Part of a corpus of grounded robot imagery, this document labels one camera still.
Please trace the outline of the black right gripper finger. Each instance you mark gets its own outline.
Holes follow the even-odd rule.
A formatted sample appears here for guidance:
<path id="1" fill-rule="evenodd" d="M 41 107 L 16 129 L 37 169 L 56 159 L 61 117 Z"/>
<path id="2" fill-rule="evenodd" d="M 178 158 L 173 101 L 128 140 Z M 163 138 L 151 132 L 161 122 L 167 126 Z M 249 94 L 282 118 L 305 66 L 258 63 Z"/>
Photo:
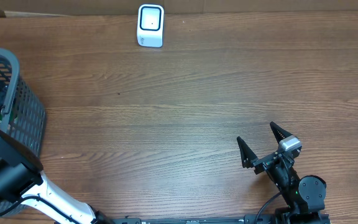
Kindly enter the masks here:
<path id="1" fill-rule="evenodd" d="M 240 136 L 238 136 L 236 140 L 241 153 L 242 167 L 243 168 L 254 167 L 254 162 L 258 160 L 258 157 L 255 155 L 253 150 L 246 144 L 246 142 Z"/>
<path id="2" fill-rule="evenodd" d="M 288 131 L 281 128 L 279 125 L 274 123 L 273 121 L 270 122 L 270 128 L 273 132 L 273 135 L 275 136 L 276 141 L 279 143 L 281 140 L 288 138 L 292 135 L 292 133 L 289 133 Z"/>

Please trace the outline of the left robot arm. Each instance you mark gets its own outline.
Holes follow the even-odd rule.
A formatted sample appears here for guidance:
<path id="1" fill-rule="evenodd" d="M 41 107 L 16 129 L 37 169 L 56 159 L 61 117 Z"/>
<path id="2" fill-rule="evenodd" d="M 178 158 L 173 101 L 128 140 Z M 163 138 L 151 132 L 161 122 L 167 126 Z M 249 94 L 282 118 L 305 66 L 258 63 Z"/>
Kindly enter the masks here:
<path id="1" fill-rule="evenodd" d="M 19 205 L 33 207 L 58 223 L 112 223 L 87 203 L 75 200 L 51 182 L 44 167 L 28 147 L 0 130 L 0 203 L 11 206 L 0 212 L 7 215 Z"/>

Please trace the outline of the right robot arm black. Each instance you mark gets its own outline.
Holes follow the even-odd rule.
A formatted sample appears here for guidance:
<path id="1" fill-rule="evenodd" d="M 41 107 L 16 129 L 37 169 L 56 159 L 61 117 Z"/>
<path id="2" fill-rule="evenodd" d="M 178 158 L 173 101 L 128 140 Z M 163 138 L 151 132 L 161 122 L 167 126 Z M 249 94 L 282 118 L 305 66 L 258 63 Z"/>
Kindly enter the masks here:
<path id="1" fill-rule="evenodd" d="M 326 182 L 317 175 L 300 178 L 293 168 L 301 153 L 302 143 L 292 133 L 270 122 L 278 143 L 277 150 L 259 158 L 247 143 L 237 137 L 243 168 L 253 168 L 255 174 L 265 172 L 278 193 L 259 209 L 256 215 L 246 215 L 245 223 L 330 223 L 325 209 Z"/>

